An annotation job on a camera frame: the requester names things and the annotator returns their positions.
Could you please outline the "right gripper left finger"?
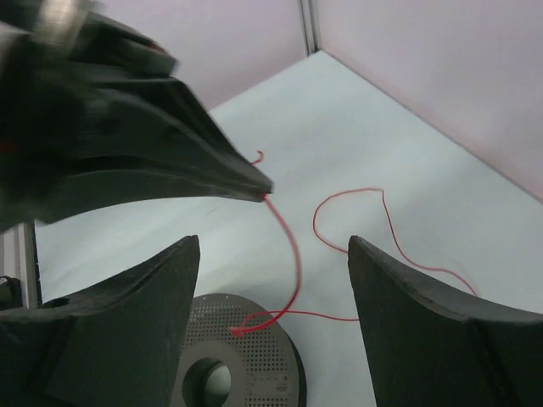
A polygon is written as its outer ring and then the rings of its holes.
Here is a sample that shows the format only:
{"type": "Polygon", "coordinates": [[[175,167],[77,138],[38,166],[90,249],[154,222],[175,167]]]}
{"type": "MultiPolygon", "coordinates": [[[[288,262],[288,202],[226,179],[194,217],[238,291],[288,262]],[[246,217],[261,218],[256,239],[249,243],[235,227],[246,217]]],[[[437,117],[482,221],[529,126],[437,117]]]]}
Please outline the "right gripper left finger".
{"type": "Polygon", "coordinates": [[[167,406],[199,273],[196,236],[91,287],[1,314],[4,406],[167,406]]]}

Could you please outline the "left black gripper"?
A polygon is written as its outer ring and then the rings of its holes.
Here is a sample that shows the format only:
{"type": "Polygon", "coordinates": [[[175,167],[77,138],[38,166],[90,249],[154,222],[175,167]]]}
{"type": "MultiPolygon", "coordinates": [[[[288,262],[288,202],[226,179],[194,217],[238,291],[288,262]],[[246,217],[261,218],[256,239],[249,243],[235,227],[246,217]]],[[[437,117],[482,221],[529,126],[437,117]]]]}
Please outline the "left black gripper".
{"type": "Polygon", "coordinates": [[[273,189],[150,38],[95,8],[3,8],[1,21],[14,28],[1,38],[3,230],[153,199],[260,202],[273,189]]]}

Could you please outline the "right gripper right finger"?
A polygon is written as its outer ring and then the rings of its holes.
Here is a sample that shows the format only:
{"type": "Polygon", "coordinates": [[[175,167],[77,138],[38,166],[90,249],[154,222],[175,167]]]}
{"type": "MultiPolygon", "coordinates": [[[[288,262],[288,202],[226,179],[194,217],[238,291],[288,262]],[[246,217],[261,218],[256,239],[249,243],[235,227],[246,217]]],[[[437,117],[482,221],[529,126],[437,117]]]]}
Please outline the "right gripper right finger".
{"type": "Polygon", "coordinates": [[[541,405],[540,314],[451,287],[361,237],[348,267],[378,405],[541,405]]]}

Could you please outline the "black cable spool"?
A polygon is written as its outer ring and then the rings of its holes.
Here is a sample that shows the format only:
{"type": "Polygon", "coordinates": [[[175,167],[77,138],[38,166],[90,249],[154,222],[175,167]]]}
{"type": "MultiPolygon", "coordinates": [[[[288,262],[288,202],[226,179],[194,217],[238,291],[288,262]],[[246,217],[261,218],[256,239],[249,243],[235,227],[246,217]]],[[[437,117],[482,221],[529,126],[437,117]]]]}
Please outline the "black cable spool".
{"type": "Polygon", "coordinates": [[[247,333],[230,329],[251,314],[270,316],[257,303],[229,293],[193,299],[171,406],[306,406],[302,359],[280,325],[247,333]]]}

